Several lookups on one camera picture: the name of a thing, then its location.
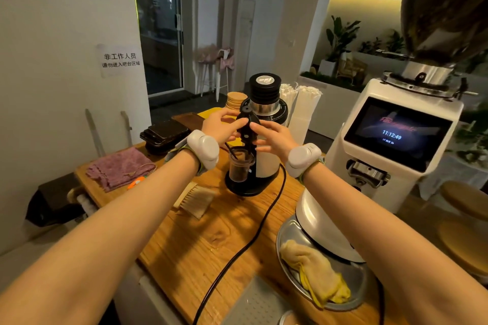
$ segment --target forearm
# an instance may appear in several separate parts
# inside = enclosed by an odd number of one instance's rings
[[[0,297],[0,323],[97,323],[198,166],[183,150],[62,238]]]
[[[487,321],[487,291],[424,237],[322,164],[303,180],[411,323]]]

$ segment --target wooden brush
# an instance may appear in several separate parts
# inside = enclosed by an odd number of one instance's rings
[[[173,207],[181,207],[199,220],[212,203],[215,194],[213,190],[190,182],[183,190],[183,193],[180,194],[180,197],[176,199]]]

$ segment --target white coffee grinder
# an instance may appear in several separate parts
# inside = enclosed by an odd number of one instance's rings
[[[326,166],[388,211],[436,169],[467,90],[445,85],[454,65],[488,47],[488,0],[402,0],[409,62],[372,79],[326,155]],[[305,190],[296,208],[305,234],[334,255],[364,262]]]

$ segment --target coffee grinder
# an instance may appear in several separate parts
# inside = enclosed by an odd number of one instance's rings
[[[242,197],[258,195],[277,177],[280,159],[270,153],[256,152],[253,141],[258,135],[251,130],[251,122],[259,120],[283,124],[288,117],[288,107],[280,99],[281,78],[272,73],[259,73],[249,79],[250,95],[241,104],[237,117],[249,118],[249,123],[239,129],[243,146],[234,147],[229,154],[231,169],[225,175],[225,185]]]
[[[436,169],[458,123],[467,84],[445,84],[454,65],[488,47],[488,0],[402,0],[409,62],[372,79],[326,155],[326,166],[395,213],[419,178]],[[363,258],[305,190],[296,218],[342,259]]]

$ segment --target white wrist device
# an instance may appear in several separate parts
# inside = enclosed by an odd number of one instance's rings
[[[219,161],[219,144],[214,138],[205,135],[200,130],[194,130],[190,135],[176,144],[175,148],[166,155],[164,160],[166,162],[170,161],[184,147],[190,148],[200,161],[201,167],[198,170],[197,176],[215,168]]]
[[[203,131],[194,130],[186,141],[207,170],[215,168],[219,161],[219,144],[214,138],[205,135]]]
[[[307,168],[319,160],[322,151],[318,146],[312,143],[296,147],[290,151],[288,162],[286,162],[286,171],[291,177],[297,178],[303,174]]]

